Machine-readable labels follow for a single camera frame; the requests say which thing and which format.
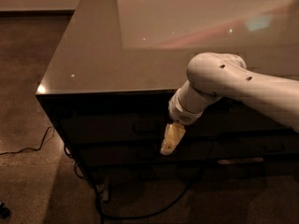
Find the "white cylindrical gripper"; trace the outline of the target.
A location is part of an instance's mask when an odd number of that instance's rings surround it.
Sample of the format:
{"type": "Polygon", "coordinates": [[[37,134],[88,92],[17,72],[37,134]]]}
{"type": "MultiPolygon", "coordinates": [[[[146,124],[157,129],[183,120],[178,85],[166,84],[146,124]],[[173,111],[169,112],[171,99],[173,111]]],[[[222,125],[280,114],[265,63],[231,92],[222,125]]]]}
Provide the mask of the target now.
{"type": "Polygon", "coordinates": [[[160,150],[163,155],[170,155],[174,152],[186,133],[183,125],[194,124],[203,114],[203,112],[192,113],[185,109],[180,104],[176,93],[168,103],[168,112],[170,119],[174,122],[165,127],[164,140],[160,150]]]}

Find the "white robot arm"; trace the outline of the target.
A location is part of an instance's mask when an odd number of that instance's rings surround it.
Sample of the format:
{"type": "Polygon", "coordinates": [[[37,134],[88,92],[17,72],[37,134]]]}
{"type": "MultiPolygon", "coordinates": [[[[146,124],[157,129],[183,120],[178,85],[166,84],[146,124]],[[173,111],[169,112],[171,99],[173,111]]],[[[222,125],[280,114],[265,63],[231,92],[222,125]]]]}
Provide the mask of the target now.
{"type": "Polygon", "coordinates": [[[234,54],[205,52],[190,60],[186,82],[169,101],[172,122],[165,127],[161,153],[172,154],[185,128],[223,97],[299,132],[299,81],[250,72],[244,60],[234,54]]]}

